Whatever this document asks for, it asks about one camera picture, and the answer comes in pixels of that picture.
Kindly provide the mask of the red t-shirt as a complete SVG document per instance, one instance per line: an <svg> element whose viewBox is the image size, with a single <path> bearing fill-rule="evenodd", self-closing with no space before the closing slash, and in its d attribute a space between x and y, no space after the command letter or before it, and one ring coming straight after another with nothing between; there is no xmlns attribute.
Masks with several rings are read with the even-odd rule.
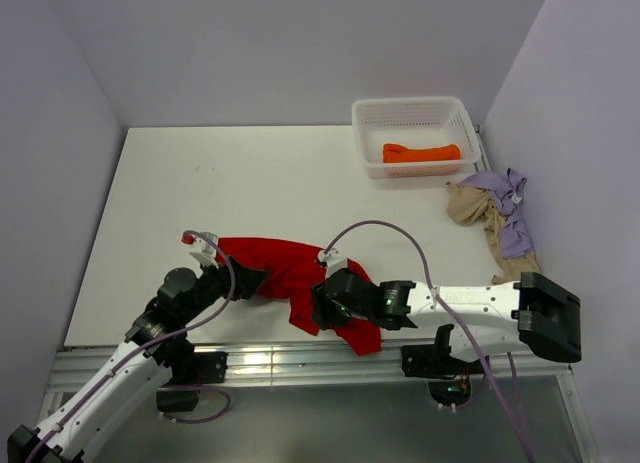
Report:
<svg viewBox="0 0 640 463"><path fill-rule="evenodd" d="M313 286L324 281L326 269L317 262L320 247L260 237L222 237L218 247L243 267L269 273L257 291L268 300L288 300L289 323L312 336L320 327L312 320ZM331 327L358 355L381 351L381 331L366 320L351 318L345 326Z"/></svg>

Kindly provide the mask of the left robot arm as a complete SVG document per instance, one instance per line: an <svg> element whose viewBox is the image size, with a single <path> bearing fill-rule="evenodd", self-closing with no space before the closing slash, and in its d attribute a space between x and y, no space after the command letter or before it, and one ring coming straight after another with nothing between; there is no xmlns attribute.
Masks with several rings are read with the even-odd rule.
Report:
<svg viewBox="0 0 640 463"><path fill-rule="evenodd" d="M206 266L200 274L171 270L98 372L36 427L20 426L9 436L9 461L93 461L141 403L169 381L191 377L195 358L188 324L219 299L250 298L268 276L236 261Z"/></svg>

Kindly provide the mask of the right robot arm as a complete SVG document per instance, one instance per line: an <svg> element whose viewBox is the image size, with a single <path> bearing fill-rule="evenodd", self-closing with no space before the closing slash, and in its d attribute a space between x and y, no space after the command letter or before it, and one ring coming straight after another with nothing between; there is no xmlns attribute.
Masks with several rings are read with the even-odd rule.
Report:
<svg viewBox="0 0 640 463"><path fill-rule="evenodd" d="M494 286L429 288L413 281L374 284L341 269L311 290L312 318L323 329L368 323L387 331L432 328L443 342L435 366L457 371L465 362L529 348L556 363L582 359L579 298L540 273Z"/></svg>

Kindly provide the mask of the rolled orange t-shirt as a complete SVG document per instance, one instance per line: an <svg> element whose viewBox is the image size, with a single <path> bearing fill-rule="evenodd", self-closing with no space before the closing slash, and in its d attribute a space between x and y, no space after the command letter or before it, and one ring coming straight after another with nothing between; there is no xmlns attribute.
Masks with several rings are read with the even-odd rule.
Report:
<svg viewBox="0 0 640 463"><path fill-rule="evenodd" d="M387 143L382 149L382 159L387 164L455 161L460 160L461 155L460 148L455 144L433 148L410 148Z"/></svg>

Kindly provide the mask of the beige t-shirt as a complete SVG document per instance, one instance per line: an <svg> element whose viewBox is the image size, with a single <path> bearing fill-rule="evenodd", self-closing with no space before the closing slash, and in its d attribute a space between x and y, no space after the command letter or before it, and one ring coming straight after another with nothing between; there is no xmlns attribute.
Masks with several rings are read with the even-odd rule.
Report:
<svg viewBox="0 0 640 463"><path fill-rule="evenodd" d="M500 247L500 237L506 225L490 194L484 189L463 187L454 182L446 184L448 203L446 213L451 220L463 227L481 222L490 254L501 270L492 277L493 285L519 281L523 273L540 273L534 250L523 256L504 257Z"/></svg>

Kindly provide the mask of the white plastic basket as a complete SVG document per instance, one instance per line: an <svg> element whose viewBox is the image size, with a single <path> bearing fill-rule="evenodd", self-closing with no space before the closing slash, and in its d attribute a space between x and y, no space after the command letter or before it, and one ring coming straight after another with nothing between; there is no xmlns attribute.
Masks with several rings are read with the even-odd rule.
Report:
<svg viewBox="0 0 640 463"><path fill-rule="evenodd" d="M352 105L352 128L358 156L372 179L452 175L481 160L470 116L451 96L359 100ZM462 155L455 161L387 164L382 159L387 143L410 148L455 144Z"/></svg>

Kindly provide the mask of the purple t-shirt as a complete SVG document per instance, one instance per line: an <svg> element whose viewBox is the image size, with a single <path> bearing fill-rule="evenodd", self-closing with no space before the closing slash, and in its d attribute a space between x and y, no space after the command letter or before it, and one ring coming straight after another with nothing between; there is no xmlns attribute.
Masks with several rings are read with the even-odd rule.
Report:
<svg viewBox="0 0 640 463"><path fill-rule="evenodd" d="M505 218L500 236L500 252L504 258L521 257L534 250L523 213L526 183L526 176L512 168L505 174L479 171L459 183L461 187L486 191Z"/></svg>

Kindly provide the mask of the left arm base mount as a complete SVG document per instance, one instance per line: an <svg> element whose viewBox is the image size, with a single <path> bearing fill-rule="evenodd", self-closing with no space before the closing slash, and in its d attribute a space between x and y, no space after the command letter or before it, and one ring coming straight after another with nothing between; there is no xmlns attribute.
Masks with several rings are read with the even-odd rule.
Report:
<svg viewBox="0 0 640 463"><path fill-rule="evenodd" d="M188 356L168 385L178 390L161 389L156 393L156 407L162 413L190 413L201 399L201 392L183 386L221 384L225 380L228 353L224 351L195 352Z"/></svg>

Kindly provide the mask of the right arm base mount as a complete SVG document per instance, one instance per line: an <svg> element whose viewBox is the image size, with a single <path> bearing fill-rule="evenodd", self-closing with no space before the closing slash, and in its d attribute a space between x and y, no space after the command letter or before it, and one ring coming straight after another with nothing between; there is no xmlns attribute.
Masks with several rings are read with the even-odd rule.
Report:
<svg viewBox="0 0 640 463"><path fill-rule="evenodd" d="M450 338L453 329L453 324L442 325L431 344L403 345L400 348L404 376L425 379L436 406L452 410L471 402L471 376L483 373L478 360L467 362L452 356Z"/></svg>

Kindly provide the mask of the aluminium rail frame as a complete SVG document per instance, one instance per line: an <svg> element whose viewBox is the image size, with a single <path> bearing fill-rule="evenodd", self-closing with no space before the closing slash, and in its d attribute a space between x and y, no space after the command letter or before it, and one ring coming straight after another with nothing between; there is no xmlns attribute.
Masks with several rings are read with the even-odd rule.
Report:
<svg viewBox="0 0 640 463"><path fill-rule="evenodd" d="M229 388L292 387L338 384L406 382L401 369L405 346L427 344L427 339L387 340L382 350L358 357L344 343L306 341L281 344L205 345L195 348L202 361L199 368L222 377ZM65 394L80 389L114 351L112 347L70 347L58 352L45 386L39 416L57 409ZM523 382L526 378L553 377L568 415L570 428L582 462L599 462L601 456L577 396L573 368L568 364L542 360L530 352L515 352L514 366Z"/></svg>

